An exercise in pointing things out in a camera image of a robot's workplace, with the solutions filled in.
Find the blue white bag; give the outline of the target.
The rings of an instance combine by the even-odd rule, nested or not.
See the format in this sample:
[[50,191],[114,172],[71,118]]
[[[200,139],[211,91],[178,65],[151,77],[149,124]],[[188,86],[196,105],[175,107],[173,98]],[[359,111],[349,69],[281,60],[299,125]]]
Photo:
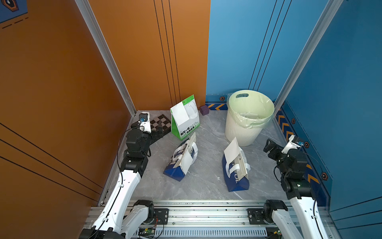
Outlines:
[[191,137],[189,137],[187,140],[183,141],[178,148],[174,151],[173,156],[171,157],[171,160],[167,167],[164,170],[164,174],[168,177],[175,179],[177,181],[182,181],[182,179],[186,176],[183,174],[180,163],[182,161],[183,153],[186,148],[187,142],[190,141],[190,143],[194,142],[196,144],[197,137],[196,133],[193,133]]
[[[240,178],[241,166],[245,166],[246,175]],[[240,149],[240,153],[237,158],[228,162],[225,154],[222,158],[222,169],[224,180],[229,192],[248,190],[250,186],[248,171],[251,167],[247,163],[244,151]]]

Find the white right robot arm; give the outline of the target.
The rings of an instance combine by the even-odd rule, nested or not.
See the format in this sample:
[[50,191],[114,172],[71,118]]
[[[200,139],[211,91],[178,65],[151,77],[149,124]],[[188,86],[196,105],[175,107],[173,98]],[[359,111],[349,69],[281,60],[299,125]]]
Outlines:
[[301,146],[300,139],[292,135],[284,147],[268,139],[263,149],[276,162],[282,189],[293,207],[300,228],[294,224],[288,207],[281,200],[266,201],[263,207],[264,221],[275,224],[280,237],[284,239],[328,239],[315,194],[305,178],[307,158],[300,150]]

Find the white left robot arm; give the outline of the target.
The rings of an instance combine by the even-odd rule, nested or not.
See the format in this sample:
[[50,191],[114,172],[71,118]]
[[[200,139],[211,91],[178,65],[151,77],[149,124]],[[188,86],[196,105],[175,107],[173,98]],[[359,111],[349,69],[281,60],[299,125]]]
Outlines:
[[126,154],[119,166],[119,177],[110,198],[90,229],[83,229],[81,239],[130,239],[143,223],[154,220],[154,204],[138,200],[130,213],[125,212],[151,156],[150,122],[136,123],[126,134]]

